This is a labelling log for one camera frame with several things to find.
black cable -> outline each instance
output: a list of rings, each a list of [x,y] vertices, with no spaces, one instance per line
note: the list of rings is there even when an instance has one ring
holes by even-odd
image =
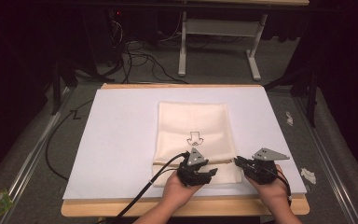
[[[171,38],[169,40],[164,40],[164,41],[161,41],[159,42],[160,45],[163,45],[163,46],[167,46],[167,47],[176,47],[176,46],[179,46],[181,45],[181,39],[178,39],[178,37],[181,37],[180,35],[179,36],[176,36],[175,38]]]
[[[65,118],[62,119],[62,121],[54,128],[54,130],[51,132],[51,135],[48,137],[48,141],[47,141],[47,144],[46,144],[46,151],[45,151],[45,159],[46,159],[46,164],[48,165],[48,168],[51,170],[51,172],[53,172],[55,175],[57,175],[58,177],[68,181],[68,177],[60,174],[59,172],[57,172],[50,164],[50,161],[48,159],[48,149],[49,149],[49,146],[50,146],[50,142],[51,142],[51,139],[53,137],[53,135],[57,132],[57,130],[62,126],[62,124],[72,115],[74,114],[75,112],[77,112],[78,109],[80,109],[81,107],[89,104],[90,102],[92,102],[93,100],[89,100],[87,101],[86,103],[84,103],[83,105],[80,105],[78,106],[76,109],[74,110],[71,110],[70,113],[65,116]]]
[[[290,190],[290,185],[289,185],[289,181],[287,180],[286,176],[284,176],[284,174],[280,171],[280,170],[277,170],[284,178],[284,181],[283,179],[278,175],[279,179],[286,185],[286,188],[287,188],[287,201],[289,202],[289,206],[292,205],[292,191]]]
[[[132,50],[132,51],[134,51],[134,50],[139,50],[139,49],[142,49],[142,48],[145,47],[145,41],[137,41],[137,40],[135,40],[135,41],[128,42],[127,44],[129,45],[129,48],[130,48],[130,45],[140,44],[139,47],[136,47],[135,49],[130,49],[130,50]]]
[[[174,170],[178,170],[178,169],[172,168],[172,169],[165,170],[165,171],[161,172],[161,174],[159,174],[159,176],[161,176],[162,174],[164,174],[168,171],[174,171]]]
[[[100,75],[97,72],[90,70],[87,66],[85,66],[83,64],[80,64],[80,63],[77,63],[75,61],[72,61],[71,59],[65,59],[64,58],[63,61],[68,66],[70,66],[71,69],[73,69],[73,70],[81,70],[84,73],[86,73],[87,75],[90,75],[91,77],[94,77],[97,80],[100,80],[100,81],[103,81],[103,82],[115,82],[114,78],[108,78],[106,76],[115,73],[120,68],[120,66],[117,66],[114,69],[108,71],[107,73],[105,73],[103,75]]]
[[[101,81],[110,81],[110,82],[112,82],[112,81],[114,81],[114,79],[107,79],[107,76],[110,76],[110,75],[114,74],[115,72],[117,72],[123,65],[124,65],[123,58],[119,57],[119,60],[117,61],[115,67],[112,68],[111,70],[103,73],[103,74],[97,74],[98,75],[97,76],[97,75],[95,75],[95,73],[93,73],[95,76],[92,76],[89,73],[87,73],[86,71],[83,71],[83,72],[85,72],[87,74],[87,76],[83,76],[83,75],[78,74],[78,73],[76,73],[76,76],[81,77],[83,79],[88,79],[88,80],[97,79],[97,80],[101,80]]]
[[[186,47],[188,47],[189,49],[203,49],[203,48],[207,47],[210,44],[210,41],[211,41],[211,39],[206,38],[206,43],[203,44],[200,47],[191,47],[190,45],[188,45],[188,43],[186,43]]]
[[[153,178],[144,186],[144,188],[138,193],[138,195],[127,205],[127,207],[125,207],[116,217],[109,217],[107,219],[105,219],[105,223],[106,224],[113,224],[113,223],[118,223],[120,221],[120,219],[124,216],[124,214],[127,213],[128,210],[130,210],[130,208],[132,208],[132,206],[138,202],[139,199],[141,199],[142,195],[144,195],[144,193],[150,188],[150,186],[156,181],[156,179],[162,175],[163,173],[165,173],[166,171],[165,168],[167,168],[168,165],[171,164],[171,162],[173,162],[174,160],[178,159],[179,157],[184,157],[186,154],[185,153],[181,153],[179,155],[176,155],[175,157],[173,157],[172,159],[170,159],[167,163],[165,163],[165,165],[163,165],[161,167],[161,169],[159,169],[159,171],[153,176]]]
[[[128,55],[129,55],[129,60],[130,60],[130,62],[129,62],[129,65],[130,65],[130,67],[129,67],[129,71],[128,71],[128,73],[126,72],[126,69],[125,69],[125,67],[124,67],[124,64],[123,64],[123,71],[124,71],[124,76],[125,76],[125,78],[124,78],[124,80],[121,82],[121,84],[124,84],[124,83],[127,83],[127,84],[129,84],[130,83],[130,80],[129,80],[129,77],[130,77],[130,71],[131,71],[131,68],[132,68],[132,57],[131,57],[131,54],[130,54],[130,51],[129,51],[129,45],[127,44],[127,47],[126,47],[126,49],[127,49],[127,52],[126,53],[128,53]]]
[[[136,57],[145,58],[146,61],[152,62],[152,63],[153,63],[153,66],[152,66],[152,74],[153,74],[153,76],[154,76],[157,80],[163,81],[163,82],[175,81],[175,82],[180,82],[180,83],[188,84],[188,82],[186,82],[186,81],[184,81],[184,80],[182,80],[182,79],[178,79],[178,78],[175,78],[175,77],[170,76],[170,75],[167,73],[167,71],[165,70],[164,66],[162,66],[162,65],[156,60],[156,58],[153,57],[152,55],[143,53],[143,52],[141,52],[141,51],[135,51],[135,53],[132,53],[131,55],[134,55],[134,56],[136,56]],[[166,80],[166,79],[162,79],[162,78],[157,77],[156,74],[154,73],[154,68],[156,67],[156,65],[158,65],[158,66],[161,68],[161,70],[162,70],[162,72],[164,73],[164,75],[165,75],[166,77],[169,77],[171,80]]]

beige cloth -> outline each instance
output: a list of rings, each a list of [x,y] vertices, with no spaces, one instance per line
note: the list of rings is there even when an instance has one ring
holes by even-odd
[[[192,147],[209,160],[208,165],[200,169],[201,172],[218,168],[211,184],[241,182],[241,169],[233,162],[237,155],[227,106],[161,102],[158,109],[158,139],[153,175],[172,157],[190,152]],[[177,159],[172,165],[177,167],[181,161],[183,158]],[[154,185],[164,186],[170,173],[161,175]]]

wooden edge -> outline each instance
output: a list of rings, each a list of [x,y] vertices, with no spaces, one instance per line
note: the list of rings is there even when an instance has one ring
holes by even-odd
[[[156,88],[233,88],[233,87],[261,87],[260,85],[241,84],[106,84],[101,90],[109,89],[156,89]]]
[[[114,217],[129,201],[113,200],[64,200],[62,214],[65,217]],[[139,217],[158,203],[158,199],[147,199],[136,203],[125,217]],[[296,215],[310,212],[305,195],[293,196],[292,211]],[[194,198],[180,208],[174,217],[225,217],[270,215],[267,207],[256,197]]]

metal bracket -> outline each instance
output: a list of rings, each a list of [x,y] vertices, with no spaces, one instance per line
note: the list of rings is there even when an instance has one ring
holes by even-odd
[[[260,160],[260,161],[282,161],[282,160],[290,159],[290,157],[288,157],[282,153],[268,149],[266,147],[262,147],[260,150],[258,150],[252,156],[252,158]]]
[[[196,150],[194,147],[191,148],[191,153],[187,162],[188,166],[197,165],[205,161],[205,158],[199,153],[198,150]]]

white board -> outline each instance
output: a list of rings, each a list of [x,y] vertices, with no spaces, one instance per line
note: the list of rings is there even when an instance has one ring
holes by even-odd
[[[139,193],[152,178],[161,101],[226,104],[238,155],[251,159],[267,147],[289,156],[290,160],[276,163],[293,194],[307,192],[263,87],[105,89],[96,93],[65,200],[132,199]],[[162,191],[151,187],[144,198],[160,197]],[[256,191],[245,179],[239,184],[207,185],[196,193],[252,194]]]

